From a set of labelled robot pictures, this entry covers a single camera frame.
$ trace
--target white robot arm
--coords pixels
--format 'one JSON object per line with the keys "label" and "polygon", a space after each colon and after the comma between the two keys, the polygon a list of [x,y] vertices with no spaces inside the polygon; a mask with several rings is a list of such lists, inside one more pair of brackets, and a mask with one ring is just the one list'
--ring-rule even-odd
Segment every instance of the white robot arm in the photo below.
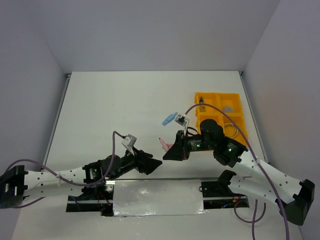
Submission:
{"label": "white robot arm", "polygon": [[279,194],[289,222],[302,225],[314,200],[315,185],[310,180],[300,181],[277,170],[264,161],[256,161],[246,146],[226,137],[221,126],[213,119],[200,124],[201,134],[189,136],[179,130],[175,142],[163,156],[163,160],[182,161],[190,152],[213,151],[213,157],[225,170],[218,179],[221,189],[242,194],[279,206],[275,190]]}
{"label": "white robot arm", "polygon": [[133,169],[149,175],[162,164],[162,161],[153,159],[153,155],[132,145],[123,157],[114,156],[111,169],[104,177],[111,160],[110,155],[83,167],[53,173],[26,171],[24,165],[14,166],[0,176],[0,209],[16,208],[25,200],[37,198],[80,196],[92,190],[104,192],[108,180],[117,179]]}

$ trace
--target yellow tray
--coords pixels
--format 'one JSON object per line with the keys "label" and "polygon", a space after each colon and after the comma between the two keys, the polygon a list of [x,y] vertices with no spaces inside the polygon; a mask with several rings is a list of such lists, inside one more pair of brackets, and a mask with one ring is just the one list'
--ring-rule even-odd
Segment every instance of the yellow tray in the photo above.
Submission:
{"label": "yellow tray", "polygon": [[[218,109],[224,111],[229,117],[231,117],[232,120],[243,131],[245,137],[248,138],[239,94],[196,92],[194,97],[194,103],[198,104],[200,102],[201,97],[205,104],[213,105]],[[206,119],[215,120],[223,128],[223,132],[227,137],[232,137],[236,133],[236,129],[233,125],[231,125],[231,122],[220,112],[213,109],[212,107],[205,106],[204,111],[201,111],[200,106],[197,106],[195,110],[195,115],[197,117],[196,127],[198,128],[199,133],[200,123]],[[233,137],[233,139],[242,143],[245,146],[247,145],[240,133]]]}

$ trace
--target purple cable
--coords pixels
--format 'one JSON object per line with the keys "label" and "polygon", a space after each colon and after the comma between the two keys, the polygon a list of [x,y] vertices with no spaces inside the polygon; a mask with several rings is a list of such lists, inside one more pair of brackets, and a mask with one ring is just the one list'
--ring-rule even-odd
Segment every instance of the purple cable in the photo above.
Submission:
{"label": "purple cable", "polygon": [[26,205],[14,206],[13,209],[22,209],[22,208],[25,208],[25,207],[29,207],[30,205],[35,204],[36,202],[39,202],[39,201],[42,200],[42,199],[44,199],[44,197],[40,197],[40,198],[38,198],[38,199],[36,199],[36,200],[34,200],[34,201],[32,201],[32,202],[29,202],[29,203],[26,204]]}
{"label": "purple cable", "polygon": [[[245,200],[246,200],[246,199],[241,199],[241,200],[237,201],[237,202],[235,203],[235,205],[234,205],[233,211],[234,211],[234,214],[236,215],[236,217],[237,217],[238,219],[240,219],[241,221],[243,221],[243,222],[245,222],[245,223],[247,223],[247,224],[252,224],[252,221],[248,221],[248,220],[243,219],[243,218],[240,217],[239,214],[237,213],[238,204],[241,203],[241,202],[244,202]],[[265,213],[266,213],[266,210],[267,210],[267,204],[264,203],[264,204],[263,204],[262,214],[261,214],[261,216],[260,216],[257,220],[255,220],[254,223],[259,222],[259,221],[264,217],[264,215],[265,215]]]}
{"label": "purple cable", "polygon": [[256,223],[256,215],[257,215],[257,209],[258,209],[258,200],[255,200],[254,204],[254,211],[253,211],[253,217],[252,217],[252,226],[251,226],[251,234],[252,234],[252,239],[256,240],[255,236],[255,223]]}
{"label": "purple cable", "polygon": [[[88,184],[84,184],[84,183],[76,183],[76,182],[69,181],[68,179],[66,179],[66,178],[64,178],[64,177],[62,177],[62,176],[59,176],[59,178],[60,178],[62,181],[68,183],[68,184],[75,185],[75,186],[80,186],[80,187],[92,187],[92,186],[97,185],[98,183],[102,182],[102,181],[105,179],[105,177],[109,174],[109,172],[110,172],[110,170],[111,170],[111,168],[112,168],[112,165],[114,164],[115,152],[116,152],[116,143],[115,143],[115,142],[116,142],[116,138],[115,138],[116,135],[118,135],[118,136],[121,137],[121,138],[124,138],[124,136],[122,136],[122,135],[121,135],[120,133],[118,133],[117,131],[113,131],[113,133],[112,133],[112,156],[111,156],[110,164],[109,164],[106,172],[104,173],[104,175],[103,175],[98,181],[95,181],[95,182],[92,182],[92,183],[88,183]],[[41,168],[47,170],[49,173],[51,173],[51,174],[54,175],[54,176],[57,176],[57,175],[58,175],[58,174],[56,174],[53,170],[51,170],[51,169],[48,168],[47,166],[43,165],[42,163],[37,162],[37,161],[35,161],[35,160],[31,160],[31,159],[19,159],[19,160],[16,160],[16,161],[14,161],[13,163],[11,163],[11,164],[7,167],[7,169],[6,169],[5,171],[7,172],[9,169],[11,169],[12,166],[14,166],[15,164],[20,163],[20,162],[33,163],[33,164],[38,165],[38,166],[40,166]],[[28,203],[28,204],[26,204],[26,205],[16,206],[15,208],[20,209],[20,208],[28,207],[28,206],[30,206],[30,205],[32,205],[32,204],[40,201],[40,200],[43,199],[43,198],[44,198],[44,197],[40,197],[40,198],[36,199],[35,201],[32,201],[32,202],[30,202],[30,203]]]}
{"label": "purple cable", "polygon": [[[243,139],[245,140],[251,154],[252,154],[252,157],[253,159],[255,160],[255,162],[258,161],[256,155],[255,155],[255,152],[253,150],[253,148],[251,147],[248,139],[246,138],[244,132],[240,129],[240,127],[235,123],[235,121],[232,120],[231,117],[229,117],[226,113],[224,113],[222,110],[220,110],[219,108],[215,107],[215,106],[212,106],[210,104],[207,104],[207,103],[197,103],[193,106],[191,106],[186,112],[185,112],[185,115],[187,115],[191,109],[197,107],[197,106],[208,106],[210,108],[213,108],[215,110],[217,110],[218,112],[220,112],[221,114],[223,114],[239,131],[239,133],[242,135]],[[280,207],[280,211],[281,211],[281,215],[283,217],[283,220],[284,220],[284,226],[285,226],[285,239],[286,240],[290,240],[290,236],[289,236],[289,225],[288,225],[288,219],[287,219],[287,215],[286,215],[286,211],[285,211],[285,208],[284,208],[284,205],[282,203],[282,200],[280,198],[280,195],[274,185],[274,183],[272,182],[272,180],[270,179],[269,175],[267,174],[267,172],[265,171],[265,169],[262,167],[262,165],[260,163],[257,164],[259,166],[259,168],[261,169],[262,173],[264,174],[264,176],[266,177],[266,179],[268,180],[269,184],[271,185],[275,195],[276,195],[276,198],[278,200],[278,204],[279,204],[279,207]]]}
{"label": "purple cable", "polygon": [[77,199],[74,196],[70,196],[70,197],[75,202],[75,205],[78,208],[78,211],[81,212],[81,207],[80,207],[80,204],[78,203]]}

